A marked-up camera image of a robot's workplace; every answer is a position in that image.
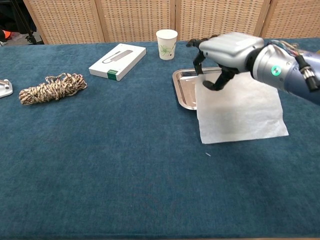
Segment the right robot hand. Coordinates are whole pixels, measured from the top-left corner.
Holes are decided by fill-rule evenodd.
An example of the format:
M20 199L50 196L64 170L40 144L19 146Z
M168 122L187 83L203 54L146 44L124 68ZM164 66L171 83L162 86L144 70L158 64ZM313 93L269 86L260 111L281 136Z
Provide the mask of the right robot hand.
M228 32L192 38L186 43L186 47L198 49L193 66L196 75L202 80L202 85L211 91L220 91L235 75L253 72L254 62L264 43L261 37L242 32ZM215 82L207 80L203 72L202 63L206 59L212 60L221 69Z

